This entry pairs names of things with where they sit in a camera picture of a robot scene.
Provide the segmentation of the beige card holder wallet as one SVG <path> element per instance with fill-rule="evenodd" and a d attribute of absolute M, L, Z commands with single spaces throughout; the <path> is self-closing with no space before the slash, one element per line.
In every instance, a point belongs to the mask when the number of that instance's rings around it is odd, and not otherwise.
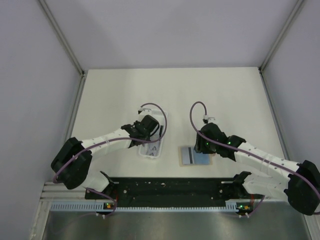
<path fill-rule="evenodd" d="M 194 156 L 194 164 L 192 165 L 182 165 L 181 163 L 181 148 L 182 147 L 192 147 L 193 148 L 193 156 Z M 191 167 L 191 166 L 209 166 L 212 165 L 212 155 L 204 154 L 204 153 L 197 153 L 193 146 L 180 146 L 178 148 L 178 156 L 179 156 L 179 165 L 181 167 Z"/>

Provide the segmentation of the clear plastic card tray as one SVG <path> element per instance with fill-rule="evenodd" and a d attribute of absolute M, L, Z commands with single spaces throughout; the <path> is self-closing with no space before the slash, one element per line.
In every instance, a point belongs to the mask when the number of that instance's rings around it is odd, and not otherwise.
<path fill-rule="evenodd" d="M 160 110 L 152 109 L 152 108 L 142 108 L 141 113 L 138 114 L 138 120 L 141 121 L 143 119 L 143 117 L 146 115 L 150 115 L 150 116 L 154 117 L 159 122 L 159 129 L 157 131 L 154 131 L 154 135 L 150 138 L 151 141 L 157 140 L 164 135 L 165 126 L 166 126 L 165 117 Z M 161 140 L 158 140 L 157 142 L 153 142 L 153 143 L 143 143 L 142 145 L 140 145 L 138 147 L 138 151 L 137 151 L 138 154 L 141 157 L 149 158 L 149 159 L 159 158 L 161 155 L 164 138 L 165 137 L 163 137 Z M 148 157 L 146 155 L 142 155 L 142 148 L 144 146 L 157 146 L 157 147 L 159 147 L 159 156 L 158 157 Z"/>

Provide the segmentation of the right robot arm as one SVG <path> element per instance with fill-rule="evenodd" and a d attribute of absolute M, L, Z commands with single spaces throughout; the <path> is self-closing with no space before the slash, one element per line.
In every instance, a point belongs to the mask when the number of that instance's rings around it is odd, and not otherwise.
<path fill-rule="evenodd" d="M 197 153 L 218 154 L 263 174 L 249 172 L 236 176 L 233 192 L 237 197 L 268 196 L 289 203 L 304 215 L 319 215 L 320 171 L 313 162 L 298 163 L 268 154 L 237 135 L 226 136 L 212 122 L 196 133 L 194 149 Z"/>

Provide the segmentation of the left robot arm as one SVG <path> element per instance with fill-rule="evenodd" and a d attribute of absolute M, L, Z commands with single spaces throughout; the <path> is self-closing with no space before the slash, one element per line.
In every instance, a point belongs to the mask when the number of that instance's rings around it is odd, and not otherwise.
<path fill-rule="evenodd" d="M 111 180 L 103 171 L 90 169 L 93 161 L 114 151 L 146 143 L 159 128 L 154 117 L 145 115 L 142 120 L 125 124 L 106 135 L 86 140 L 69 138 L 51 163 L 55 172 L 52 182 L 62 183 L 68 190 L 77 187 L 93 189 L 102 198 L 109 198 L 114 191 Z"/>

